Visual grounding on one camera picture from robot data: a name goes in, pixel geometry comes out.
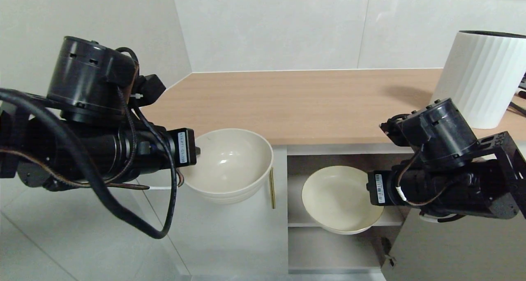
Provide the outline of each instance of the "black cable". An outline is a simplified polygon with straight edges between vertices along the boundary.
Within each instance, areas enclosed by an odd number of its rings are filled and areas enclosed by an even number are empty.
[[[173,155],[170,151],[169,144],[166,143],[165,139],[160,135],[160,133],[146,120],[146,117],[144,116],[143,112],[139,109],[139,106],[137,105],[137,102],[135,101],[135,98],[130,98],[131,101],[131,107],[135,111],[135,114],[139,119],[144,123],[144,125],[150,130],[152,135],[157,139],[157,141],[163,146],[167,156],[168,160],[170,161],[170,173],[171,173],[171,191],[170,191],[170,202],[168,203],[168,212],[166,213],[166,219],[163,226],[162,233],[167,233],[171,226],[171,221],[173,219],[173,210],[175,209],[175,198],[177,195],[177,169],[175,167],[175,161],[173,159]]]
[[[131,129],[131,153],[128,158],[128,161],[126,161],[126,165],[124,165],[124,168],[117,173],[115,176],[107,180],[106,182],[113,182],[117,179],[119,179],[124,173],[130,169],[130,167],[133,164],[133,161],[135,159],[135,155],[137,154],[137,132],[135,131],[135,124],[133,123],[132,113],[130,113],[130,110],[128,108],[128,104],[126,103],[126,99],[124,99],[124,94],[122,93],[122,90],[117,87],[117,94],[119,95],[120,103],[122,104],[122,108],[124,109],[124,114],[126,115],[126,118],[128,119],[128,123],[130,125]]]
[[[390,118],[389,120],[393,120],[394,121],[394,120],[398,120],[398,119],[401,119],[401,118],[406,117],[406,116],[409,116],[409,114],[396,115],[396,116]]]
[[[462,214],[455,214],[451,217],[446,217],[445,219],[436,219],[436,221],[438,223],[450,223],[452,221],[458,221],[459,219],[463,218],[463,217],[466,217],[465,215],[462,215]]]
[[[115,51],[121,52],[121,53],[126,52],[126,53],[128,53],[130,55],[130,57],[133,60],[135,60],[135,62],[139,63],[139,58],[137,58],[137,55],[135,55],[135,52],[133,52],[132,49],[130,49],[128,47],[119,47],[119,48],[115,49]]]
[[[510,106],[526,117],[526,109],[524,109],[522,106],[517,105],[513,101],[510,102]]]
[[[161,231],[156,230],[150,224],[146,223],[146,221],[138,217],[135,213],[122,206],[115,199],[115,197],[113,197],[109,189],[106,187],[102,176],[100,176],[97,167],[93,163],[84,145],[71,131],[71,129],[60,122],[60,120],[54,114],[48,111],[40,103],[33,102],[26,94],[16,90],[0,88],[0,100],[16,105],[32,114],[42,124],[44,124],[59,141],[64,144],[64,147],[67,149],[77,164],[77,167],[81,170],[81,172],[84,174],[84,177],[92,186],[92,189],[99,198],[100,202],[113,215],[136,227],[152,238],[160,239],[166,236],[168,232],[166,226]]]
[[[39,165],[45,172],[51,174],[51,176],[53,176],[53,178],[55,178],[56,180],[60,181],[60,182],[63,182],[67,185],[70,185],[70,186],[73,186],[73,187],[77,187],[77,188],[90,188],[90,184],[89,183],[86,183],[86,182],[76,182],[76,181],[73,181],[73,180],[69,180],[67,179],[64,175],[58,173],[57,171],[55,171],[54,169],[52,169],[51,167],[49,167],[49,165],[47,165],[45,162],[39,160],[38,158],[34,157],[32,154],[28,153],[28,152],[25,152],[24,150],[19,150],[19,149],[15,149],[15,148],[9,148],[9,147],[5,147],[5,146],[0,146],[0,152],[4,152],[6,154],[11,154],[11,155],[17,155],[19,157],[22,157],[22,158],[25,158],[26,160],[36,164],[36,165]],[[136,190],[140,190],[140,191],[144,191],[145,189],[149,189],[150,187],[149,186],[143,186],[143,185],[135,185],[135,184],[114,184],[114,183],[108,183],[106,182],[106,186],[107,187],[118,187],[118,188],[121,188],[121,189],[136,189]]]

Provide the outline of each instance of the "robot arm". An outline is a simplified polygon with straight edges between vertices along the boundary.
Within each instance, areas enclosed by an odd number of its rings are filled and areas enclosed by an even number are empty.
[[[139,76],[130,49],[65,37],[46,97],[0,89],[0,178],[18,172],[30,187],[91,188],[113,215],[163,238],[171,226],[177,185],[184,182],[178,167],[195,165],[199,152],[193,130],[167,131],[140,111],[164,90],[156,75]],[[47,108],[59,109],[62,120]],[[148,189],[126,182],[168,168],[171,200],[161,231],[121,206],[108,190]]]
[[[477,139],[451,99],[395,116],[380,128],[415,155],[368,174],[372,204],[419,208],[436,217],[511,219],[519,210],[526,217],[526,161],[508,132]],[[496,159],[476,160],[488,155]]]

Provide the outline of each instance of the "white tile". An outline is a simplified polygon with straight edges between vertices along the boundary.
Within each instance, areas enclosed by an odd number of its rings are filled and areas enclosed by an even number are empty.
[[[385,281],[382,273],[253,275],[253,276],[192,276],[192,281]]]
[[[0,179],[0,208],[13,202],[14,199],[28,189],[28,186],[20,181],[18,175],[15,178]]]
[[[443,67],[458,30],[525,34],[524,0],[369,0],[359,68]]]
[[[143,217],[125,189],[112,193]],[[2,209],[32,241],[79,280],[130,280],[154,240],[117,219],[90,189],[29,189]]]
[[[3,88],[45,94],[64,36],[130,47],[169,87],[191,73],[173,0],[2,0]]]
[[[178,281],[180,279],[181,276],[163,243],[154,242],[135,275],[135,280]]]
[[[2,281],[73,281],[51,258],[12,225],[0,217],[0,276]]]
[[[175,0],[193,72],[356,68],[367,0]]]

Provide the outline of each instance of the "white label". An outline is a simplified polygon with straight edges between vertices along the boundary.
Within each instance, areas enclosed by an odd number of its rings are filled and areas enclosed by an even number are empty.
[[[179,163],[188,163],[188,158],[186,157],[186,133],[177,133],[177,138],[179,139]]]
[[[385,203],[385,197],[383,194],[383,181],[380,174],[375,174],[374,178],[376,180],[376,194],[378,195],[378,203]]]

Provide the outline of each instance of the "white bowl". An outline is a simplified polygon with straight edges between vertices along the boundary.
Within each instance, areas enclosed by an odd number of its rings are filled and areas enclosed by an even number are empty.
[[[301,199],[309,215],[322,228],[342,235],[361,233],[382,215],[383,206],[370,203],[367,173],[347,166],[332,166],[312,174]]]
[[[203,198],[232,204],[250,198],[265,182],[274,152],[261,135],[244,129],[221,129],[196,138],[197,164],[181,168],[185,184]]]

